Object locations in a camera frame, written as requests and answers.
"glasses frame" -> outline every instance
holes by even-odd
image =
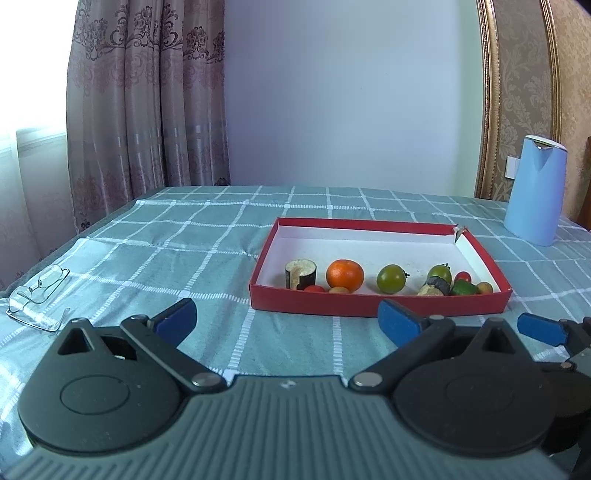
[[[35,301],[32,298],[29,298],[26,295],[23,295],[21,292],[17,292],[17,295],[20,295],[21,297],[23,297],[24,299],[26,299],[26,302],[22,304],[22,307],[20,307],[20,309],[18,310],[12,310],[11,306],[10,306],[10,299],[8,300],[8,308],[6,310],[6,315],[8,315],[10,318],[12,318],[13,320],[16,320],[19,323],[22,323],[23,325],[27,325],[29,327],[33,327],[36,328],[37,330],[42,330],[43,332],[50,332],[50,333],[54,333],[57,332],[60,328],[61,328],[61,324],[64,323],[64,320],[67,316],[67,313],[70,311],[69,308],[66,308],[64,310],[64,313],[61,316],[60,322],[57,324],[57,326],[55,328],[44,328],[42,326],[39,325],[35,325],[34,323],[29,323],[23,319],[20,319],[19,317],[16,316],[16,314],[18,312],[22,312],[24,315],[26,315],[26,313],[24,312],[25,306],[27,306],[29,303],[34,303],[36,305],[40,305],[42,303],[44,303],[45,301],[47,301],[49,299],[49,297],[51,297],[51,295],[58,289],[58,287],[62,284],[62,282],[67,278],[67,276],[70,274],[70,269],[69,268],[62,268],[59,265],[50,265],[48,268],[50,267],[59,267],[59,269],[61,269],[61,276],[59,279],[57,279],[54,283],[49,284],[47,287],[42,287],[40,284],[40,280],[37,280],[37,285],[34,287],[27,287],[29,290],[29,293],[33,293],[36,290],[42,289],[44,290],[44,294],[46,292],[49,291],[49,289],[51,289],[51,291],[49,291],[49,293],[47,293],[46,295],[44,295],[45,298],[43,298],[43,300],[41,301]]]

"kettle lid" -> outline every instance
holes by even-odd
[[[548,138],[538,137],[538,135],[526,135],[525,137],[526,137],[526,139],[533,140],[534,142],[536,142],[538,144],[542,144],[546,147],[556,147],[561,150],[567,151],[566,147],[564,145],[561,145],[558,142],[555,142],[555,141],[550,140]]]

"eyeglasses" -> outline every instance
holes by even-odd
[[[43,330],[44,332],[58,331],[61,327],[61,324],[64,322],[67,313],[70,311],[69,308],[64,310],[59,323],[57,326],[53,327],[44,327],[39,323],[31,323],[21,317],[31,316],[27,316],[25,313],[26,305],[29,303],[40,305],[45,302],[51,296],[51,294],[57,290],[57,288],[69,274],[70,270],[68,268],[61,268],[59,265],[50,265],[49,267],[41,270],[37,277],[37,284],[34,287],[23,285],[14,289],[8,299],[8,309],[6,310],[6,314],[10,318],[20,323],[23,323],[29,327]]]

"green tomato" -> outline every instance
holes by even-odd
[[[394,295],[406,285],[408,274],[399,265],[386,265],[378,273],[376,284],[378,288],[388,295]]]
[[[441,277],[450,285],[452,284],[452,272],[449,269],[447,264],[445,265],[435,265],[429,273],[427,274],[427,278],[429,277]]]

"fake fruit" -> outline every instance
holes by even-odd
[[[458,280],[466,280],[470,283],[472,283],[472,277],[470,276],[470,274],[468,272],[458,272],[456,274],[456,278],[453,279],[454,282],[457,282]]]
[[[417,295],[419,297],[443,297],[443,292],[433,285],[423,285]]]
[[[440,290],[444,295],[449,295],[450,285],[443,278],[436,275],[429,277],[425,282],[425,285],[435,287]]]
[[[399,265],[386,265],[378,273],[376,285],[388,295],[394,295],[404,288],[408,274]]]
[[[453,284],[452,295],[476,295],[478,287],[466,280],[459,279]]]
[[[285,287],[304,290],[316,283],[316,264],[307,258],[292,260],[285,266]]]
[[[349,290],[347,290],[345,287],[332,287],[329,290],[329,293],[349,293]]]
[[[492,285],[487,281],[481,281],[476,288],[478,288],[478,293],[492,293]]]
[[[435,265],[429,273],[427,274],[427,278],[429,277],[441,277],[450,285],[452,284],[452,272],[449,269],[449,265]]]
[[[354,292],[364,279],[363,268],[353,260],[335,260],[326,269],[326,281],[331,288],[344,287]]]
[[[304,291],[316,291],[325,293],[326,290],[321,285],[310,285],[309,287],[304,288]]]

